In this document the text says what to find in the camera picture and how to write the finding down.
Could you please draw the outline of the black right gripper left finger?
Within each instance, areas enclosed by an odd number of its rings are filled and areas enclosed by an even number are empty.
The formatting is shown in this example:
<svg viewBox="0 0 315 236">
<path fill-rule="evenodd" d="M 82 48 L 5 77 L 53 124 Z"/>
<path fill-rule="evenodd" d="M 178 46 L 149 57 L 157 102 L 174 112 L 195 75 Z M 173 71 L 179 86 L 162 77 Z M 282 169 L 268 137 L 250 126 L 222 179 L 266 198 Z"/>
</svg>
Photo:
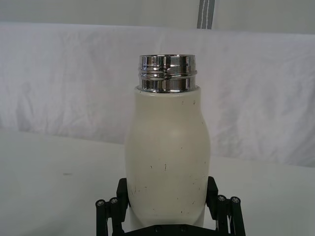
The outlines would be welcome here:
<svg viewBox="0 0 315 236">
<path fill-rule="evenodd" d="M 108 202 L 100 199 L 95 203 L 96 233 L 108 233 L 109 218 L 112 221 L 112 233 L 124 233 L 122 223 L 125 221 L 128 205 L 127 181 L 126 178 L 121 178 L 116 197 L 111 198 Z"/>
</svg>

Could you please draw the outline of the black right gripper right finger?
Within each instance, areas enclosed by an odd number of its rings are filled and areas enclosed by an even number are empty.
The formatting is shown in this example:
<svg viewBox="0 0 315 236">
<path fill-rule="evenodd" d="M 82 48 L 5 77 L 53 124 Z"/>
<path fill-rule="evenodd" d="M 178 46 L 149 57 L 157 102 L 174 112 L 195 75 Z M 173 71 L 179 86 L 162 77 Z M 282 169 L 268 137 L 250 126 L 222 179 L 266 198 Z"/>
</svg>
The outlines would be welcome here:
<svg viewBox="0 0 315 236">
<path fill-rule="evenodd" d="M 211 218 L 216 222 L 215 234 L 217 236 L 243 236 L 245 234 L 240 198 L 232 196 L 228 199 L 220 195 L 213 177 L 208 177 L 206 206 Z"/>
</svg>

